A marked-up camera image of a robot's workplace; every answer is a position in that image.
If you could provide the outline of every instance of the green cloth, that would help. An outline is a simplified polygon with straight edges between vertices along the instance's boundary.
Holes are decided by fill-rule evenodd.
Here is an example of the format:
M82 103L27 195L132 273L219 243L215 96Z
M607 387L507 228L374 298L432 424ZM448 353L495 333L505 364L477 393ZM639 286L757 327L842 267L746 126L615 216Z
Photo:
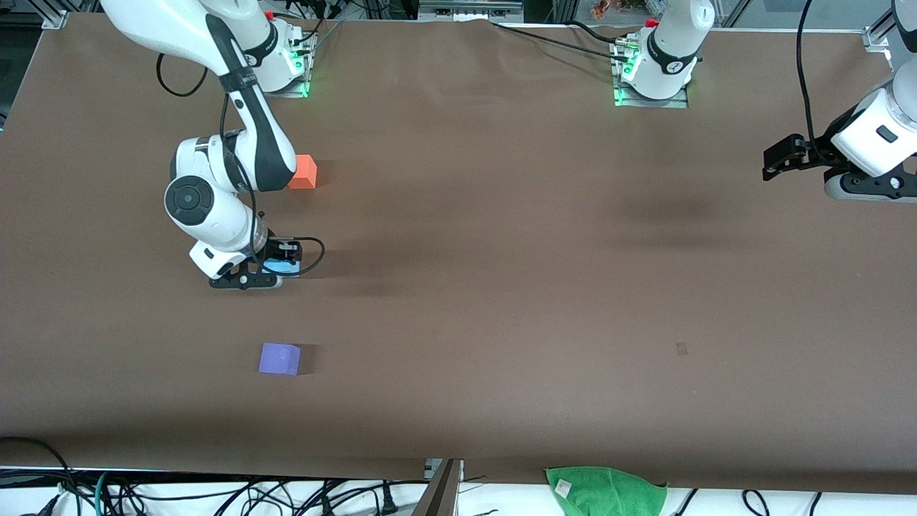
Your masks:
M659 516L668 488L610 467L546 469L567 516Z

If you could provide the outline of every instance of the table surface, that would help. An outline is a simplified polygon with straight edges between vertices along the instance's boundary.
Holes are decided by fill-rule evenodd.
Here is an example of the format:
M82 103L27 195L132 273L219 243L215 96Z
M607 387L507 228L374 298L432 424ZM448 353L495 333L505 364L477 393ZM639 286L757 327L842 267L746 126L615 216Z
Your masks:
M345 23L312 96L271 101L320 186L259 196L328 256L243 293L207 286L162 208L216 81L169 96L155 53L73 15L0 138L0 432L80 466L417 477L460 456L493 480L917 492L913 207L761 182L804 129L793 45L714 32L691 108L650 110L613 106L602 58L486 22ZM821 128L889 71L853 34L805 54ZM310 346L311 374L259 374L263 342Z

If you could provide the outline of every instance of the white floor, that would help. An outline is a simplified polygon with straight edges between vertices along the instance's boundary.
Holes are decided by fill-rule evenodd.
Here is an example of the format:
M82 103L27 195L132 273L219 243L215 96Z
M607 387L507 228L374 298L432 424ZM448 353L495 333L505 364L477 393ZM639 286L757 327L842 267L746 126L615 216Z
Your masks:
M349 488L376 485L376 481L348 482L336 492ZM270 488L273 483L263 487ZM302 502L316 489L320 482L296 482L289 485L294 501ZM241 483L221 484L172 484L143 486L140 492L147 496L179 497L204 493L223 492L243 487ZM424 490L423 485L393 486L392 495L399 506L416 503ZM495 516L562 516L563 512L555 502L547 485L529 486L513 484L463 484L458 497L459 516L477 516L497 510ZM688 489L670 489L662 516L670 516L678 510L687 496ZM0 516L20 516L38 512L57 493L56 488L5 488L0 489ZM762 491L774 516L807 516L814 493L796 491ZM149 516L209 516L223 503L227 496L186 501L148 501ZM226 516L237 516L242 512L246 497L239 497L226 511ZM375 502L371 494L361 495L335 510L337 516L348 516L371 509ZM320 510L311 510L309 516L317 516ZM83 504L83 514L94 516L93 509ZM261 504L251 516L284 516L277 508ZM742 502L741 491L726 489L701 489L685 516L737 516L751 515ZM857 495L826 493L815 511L816 515L853 516L913 516L917 514L917 496ZM76 506L72 495L65 495L58 502L53 516L75 516Z

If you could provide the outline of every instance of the black circular joint cap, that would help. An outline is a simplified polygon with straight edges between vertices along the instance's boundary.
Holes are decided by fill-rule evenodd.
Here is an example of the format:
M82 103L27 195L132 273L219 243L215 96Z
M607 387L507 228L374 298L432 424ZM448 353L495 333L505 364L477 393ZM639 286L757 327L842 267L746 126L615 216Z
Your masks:
M202 177L186 175L166 189L166 210L185 226L196 226L214 206L214 190Z

